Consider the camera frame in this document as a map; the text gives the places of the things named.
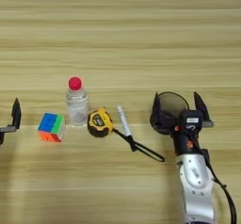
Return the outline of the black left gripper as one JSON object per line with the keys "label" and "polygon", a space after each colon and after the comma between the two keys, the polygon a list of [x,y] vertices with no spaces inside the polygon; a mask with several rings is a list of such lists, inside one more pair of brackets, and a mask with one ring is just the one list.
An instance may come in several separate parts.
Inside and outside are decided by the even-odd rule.
{"label": "black left gripper", "polygon": [[11,116],[12,116],[12,124],[10,126],[0,127],[0,145],[4,143],[5,133],[12,133],[12,132],[15,132],[16,129],[20,128],[22,111],[21,111],[21,106],[18,99],[15,99],[14,101]]}

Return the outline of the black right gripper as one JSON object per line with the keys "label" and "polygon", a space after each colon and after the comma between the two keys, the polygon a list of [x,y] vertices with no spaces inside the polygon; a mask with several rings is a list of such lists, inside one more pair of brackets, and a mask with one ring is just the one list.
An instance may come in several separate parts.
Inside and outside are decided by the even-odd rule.
{"label": "black right gripper", "polygon": [[[199,110],[203,115],[204,121],[210,121],[210,116],[208,113],[207,106],[205,105],[204,101],[202,100],[201,96],[194,92],[194,101],[196,109]],[[153,123],[157,123],[160,120],[160,99],[159,94],[155,93],[154,101],[153,101]],[[174,143],[174,150],[177,156],[182,154],[201,154],[203,156],[208,155],[208,151],[206,149],[202,149],[200,147],[198,138],[200,129],[196,127],[191,127],[187,130],[182,130],[181,126],[163,126],[161,124],[154,124],[153,129],[161,134],[161,135],[168,135],[172,138]]]}

